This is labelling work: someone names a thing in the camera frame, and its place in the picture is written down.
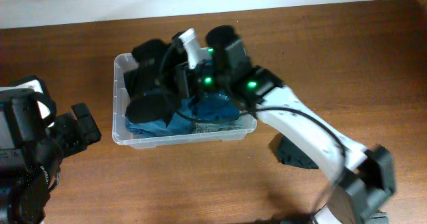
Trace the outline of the teal blue taped garment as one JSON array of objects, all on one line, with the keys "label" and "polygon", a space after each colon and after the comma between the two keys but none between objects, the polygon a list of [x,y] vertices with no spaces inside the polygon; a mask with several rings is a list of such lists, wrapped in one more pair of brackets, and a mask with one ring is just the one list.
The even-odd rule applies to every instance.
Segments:
[{"label": "teal blue taped garment", "polygon": [[234,107],[230,98],[224,91],[219,90],[215,93],[199,93],[188,99],[184,99],[177,94],[177,84],[175,82],[175,67],[169,69],[165,78],[169,81],[167,84],[167,94],[165,98],[173,109],[173,113],[179,117],[197,123],[207,123],[202,121],[204,118],[212,117],[231,117],[239,118],[240,111]]}]

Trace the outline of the dark blue jeans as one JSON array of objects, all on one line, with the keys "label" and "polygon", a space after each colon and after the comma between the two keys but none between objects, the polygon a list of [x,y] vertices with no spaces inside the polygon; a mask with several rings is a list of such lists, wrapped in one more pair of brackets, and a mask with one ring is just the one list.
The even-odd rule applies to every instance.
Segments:
[{"label": "dark blue jeans", "polygon": [[125,127],[130,133],[142,138],[187,135],[193,132],[193,123],[178,115],[174,115],[168,125],[161,119],[147,123],[133,123],[127,118]]}]

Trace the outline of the large black taped garment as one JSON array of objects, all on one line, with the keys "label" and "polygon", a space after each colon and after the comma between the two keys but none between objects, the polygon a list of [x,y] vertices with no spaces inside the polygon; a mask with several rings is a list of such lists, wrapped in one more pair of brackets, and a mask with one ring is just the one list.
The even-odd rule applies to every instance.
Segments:
[{"label": "large black taped garment", "polygon": [[132,123],[163,121],[169,125],[173,109],[164,99],[160,87],[161,72],[169,66],[164,57],[173,53],[175,45],[161,39],[152,39],[134,47],[131,56],[136,66],[123,72],[123,78],[130,101],[125,116]]}]

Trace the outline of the light blue jeans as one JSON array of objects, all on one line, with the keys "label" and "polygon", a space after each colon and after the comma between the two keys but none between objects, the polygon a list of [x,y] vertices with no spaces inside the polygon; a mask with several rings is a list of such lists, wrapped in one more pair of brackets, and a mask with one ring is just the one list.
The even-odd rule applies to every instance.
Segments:
[{"label": "light blue jeans", "polygon": [[207,121],[207,123],[191,123],[191,132],[192,133],[211,133],[219,131],[233,131],[243,129],[245,124],[242,117],[236,119],[231,117],[212,117],[208,119],[207,117],[202,119],[202,121]]}]

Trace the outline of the small black taped garment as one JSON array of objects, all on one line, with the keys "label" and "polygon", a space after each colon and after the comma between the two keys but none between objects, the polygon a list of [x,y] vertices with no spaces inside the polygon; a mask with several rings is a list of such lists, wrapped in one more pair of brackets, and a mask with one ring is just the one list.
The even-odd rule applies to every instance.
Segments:
[{"label": "small black taped garment", "polygon": [[302,169],[319,169],[311,158],[285,136],[279,142],[276,157],[284,165]]}]

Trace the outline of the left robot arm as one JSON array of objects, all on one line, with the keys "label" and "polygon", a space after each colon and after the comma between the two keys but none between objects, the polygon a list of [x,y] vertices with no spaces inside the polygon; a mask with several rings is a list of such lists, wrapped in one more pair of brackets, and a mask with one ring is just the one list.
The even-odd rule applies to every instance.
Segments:
[{"label": "left robot arm", "polygon": [[101,140],[85,103],[57,114],[35,75],[1,88],[1,222],[43,223],[60,165]]}]

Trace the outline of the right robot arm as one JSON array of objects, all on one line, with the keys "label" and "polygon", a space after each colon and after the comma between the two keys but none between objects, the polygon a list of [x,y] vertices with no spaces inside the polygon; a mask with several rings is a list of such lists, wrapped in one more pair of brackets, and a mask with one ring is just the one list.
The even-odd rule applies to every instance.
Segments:
[{"label": "right robot arm", "polygon": [[311,159],[330,184],[314,203],[308,223],[387,223],[381,207],[396,192],[392,154],[345,136],[299,100],[272,71],[254,65],[229,25],[212,29],[202,47],[194,29],[173,38],[195,73],[186,94],[224,91],[243,114],[279,131]]}]

